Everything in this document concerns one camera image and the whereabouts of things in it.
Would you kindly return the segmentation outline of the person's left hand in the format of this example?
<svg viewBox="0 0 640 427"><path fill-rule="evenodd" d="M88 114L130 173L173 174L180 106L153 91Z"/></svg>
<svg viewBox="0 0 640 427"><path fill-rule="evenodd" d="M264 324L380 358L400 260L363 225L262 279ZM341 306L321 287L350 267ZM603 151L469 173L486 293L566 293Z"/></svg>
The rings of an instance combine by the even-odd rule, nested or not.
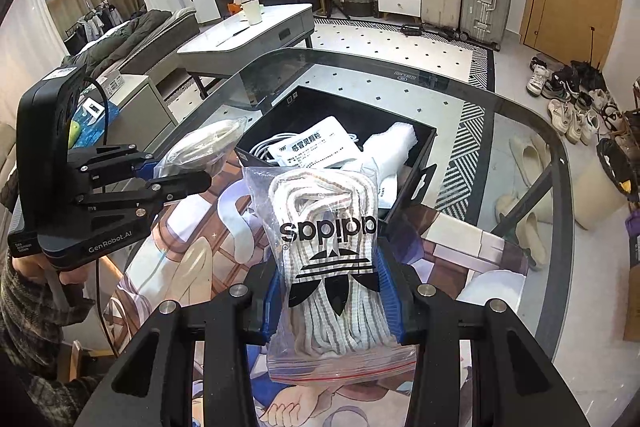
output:
<svg viewBox="0 0 640 427"><path fill-rule="evenodd" d="M27 280L38 284L47 283L46 273L52 271L49 261L42 254L13 258L11 260L13 269L26 277ZM90 277L94 263L83 265L72 271L58 273L58 278L62 285L84 285Z"/></svg>

